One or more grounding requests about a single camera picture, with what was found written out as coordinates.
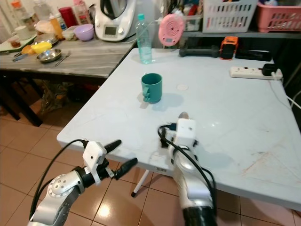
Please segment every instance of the gray wooden tabletop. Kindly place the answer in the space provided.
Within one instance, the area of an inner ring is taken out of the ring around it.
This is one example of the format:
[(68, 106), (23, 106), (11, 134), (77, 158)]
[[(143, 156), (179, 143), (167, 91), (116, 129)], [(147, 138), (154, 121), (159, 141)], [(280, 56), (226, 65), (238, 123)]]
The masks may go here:
[(123, 57), (132, 49), (135, 42), (116, 43), (102, 40), (61, 41), (53, 48), (62, 50), (62, 55), (71, 51), (71, 55), (55, 67), (58, 61), (41, 64), (37, 55), (28, 56), (17, 62), (12, 59), (16, 53), (0, 56), (0, 70), (20, 70), (46, 72), (64, 75), (108, 78), (119, 65)]

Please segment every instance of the purple bowl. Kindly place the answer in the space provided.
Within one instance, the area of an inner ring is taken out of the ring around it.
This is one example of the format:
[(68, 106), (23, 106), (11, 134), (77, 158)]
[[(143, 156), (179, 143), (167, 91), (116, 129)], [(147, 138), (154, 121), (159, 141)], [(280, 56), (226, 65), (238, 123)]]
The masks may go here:
[(92, 24), (81, 25), (75, 28), (73, 32), (82, 41), (89, 41), (94, 37), (94, 27)]

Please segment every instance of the cutting board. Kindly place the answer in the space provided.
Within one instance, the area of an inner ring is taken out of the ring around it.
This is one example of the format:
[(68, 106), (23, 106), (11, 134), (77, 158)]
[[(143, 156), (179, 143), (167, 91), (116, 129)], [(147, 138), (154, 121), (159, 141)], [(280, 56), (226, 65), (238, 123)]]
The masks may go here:
[(0, 44), (0, 52), (20, 52), (25, 46), (32, 44), (34, 38), (37, 36), (37, 34), (33, 35), (31, 38), (26, 40), (21, 40), (21, 46), (17, 48), (13, 48), (11, 44), (6, 40), (4, 43)]

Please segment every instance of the orange device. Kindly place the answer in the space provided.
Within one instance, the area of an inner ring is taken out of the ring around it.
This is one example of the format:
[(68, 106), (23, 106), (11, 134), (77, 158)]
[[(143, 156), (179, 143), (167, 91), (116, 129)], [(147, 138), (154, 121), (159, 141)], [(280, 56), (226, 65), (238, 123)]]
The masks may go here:
[(238, 37), (227, 36), (222, 41), (220, 57), (222, 60), (232, 60), (234, 53), (238, 48)]

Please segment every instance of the red bottle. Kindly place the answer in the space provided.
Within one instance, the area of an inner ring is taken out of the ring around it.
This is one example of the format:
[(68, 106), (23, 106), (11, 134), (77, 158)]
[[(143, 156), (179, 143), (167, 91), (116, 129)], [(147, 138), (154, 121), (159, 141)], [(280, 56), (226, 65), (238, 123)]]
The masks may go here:
[(62, 14), (67, 27), (79, 25), (71, 7), (60, 8), (58, 11)]

